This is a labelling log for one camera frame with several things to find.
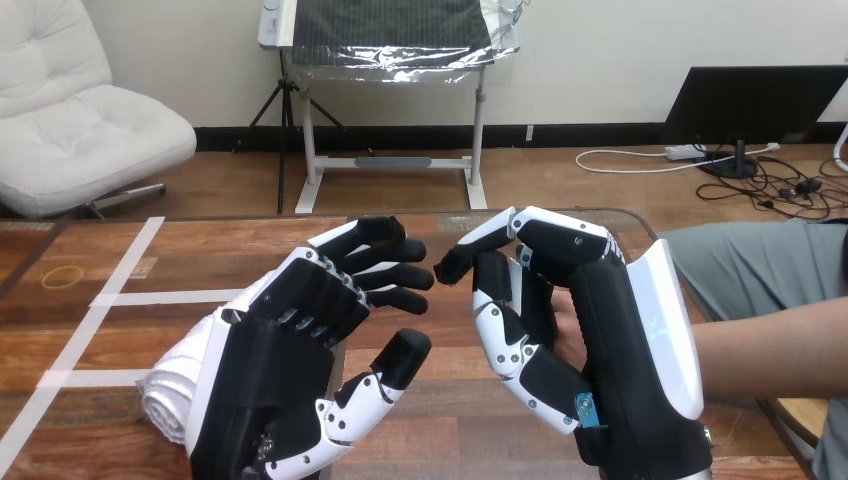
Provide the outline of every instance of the power strip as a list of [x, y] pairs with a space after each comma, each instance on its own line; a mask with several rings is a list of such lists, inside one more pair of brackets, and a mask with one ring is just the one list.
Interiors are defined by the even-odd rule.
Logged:
[[703, 145], [698, 145], [698, 148], [695, 148], [695, 145], [677, 145], [674, 147], [665, 147], [665, 158], [671, 161], [704, 158], [705, 150], [706, 147], [704, 147]]

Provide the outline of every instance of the white frame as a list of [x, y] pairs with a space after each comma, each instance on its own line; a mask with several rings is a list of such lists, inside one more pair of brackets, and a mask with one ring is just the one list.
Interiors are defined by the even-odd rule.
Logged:
[[[463, 170], [465, 188], [468, 192], [468, 205], [471, 210], [488, 208], [486, 193], [483, 190], [483, 180], [480, 178], [480, 153], [483, 146], [483, 104], [486, 101], [483, 85], [485, 67], [479, 70], [475, 105], [474, 105], [474, 136], [471, 143], [471, 156], [461, 159], [433, 158], [427, 167], [448, 170]], [[310, 105], [309, 88], [305, 87], [300, 93], [300, 110], [303, 122], [303, 143], [306, 154], [306, 182], [294, 209], [296, 215], [310, 215], [315, 208], [318, 190], [324, 171], [338, 168], [374, 168], [357, 165], [355, 158], [329, 158], [315, 155], [315, 137], [312, 126], [312, 106]], [[381, 166], [379, 168], [411, 168], [409, 165]]]

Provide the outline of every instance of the monitor stand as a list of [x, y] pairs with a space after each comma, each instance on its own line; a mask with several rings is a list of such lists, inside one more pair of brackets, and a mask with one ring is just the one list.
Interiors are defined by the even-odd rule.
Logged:
[[[714, 158], [724, 158], [730, 152], [708, 152], [706, 161]], [[757, 164], [745, 156], [745, 140], [736, 141], [736, 158], [718, 163], [708, 163], [698, 168], [720, 178], [751, 178], [757, 174]]]

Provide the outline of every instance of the robotic hand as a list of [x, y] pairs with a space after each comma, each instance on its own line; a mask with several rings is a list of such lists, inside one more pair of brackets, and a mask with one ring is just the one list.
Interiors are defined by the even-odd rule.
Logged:
[[186, 425], [196, 479], [297, 479], [348, 453], [400, 399], [430, 340], [400, 330], [331, 400], [329, 350], [371, 309], [414, 314], [433, 276], [394, 217], [360, 219], [296, 248], [237, 308], [219, 308]]
[[[518, 237], [516, 258], [496, 251]], [[435, 266], [455, 284], [474, 267], [472, 305], [507, 389], [611, 480], [709, 478], [703, 394], [680, 285], [664, 240], [625, 265], [600, 226], [509, 208]], [[586, 343], [582, 372], [553, 353], [553, 285], [568, 287]]]

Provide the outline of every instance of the forearm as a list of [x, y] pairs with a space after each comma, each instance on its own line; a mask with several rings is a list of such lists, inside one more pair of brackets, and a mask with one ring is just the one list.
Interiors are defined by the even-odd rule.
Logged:
[[848, 396], [848, 297], [692, 330], [707, 394]]

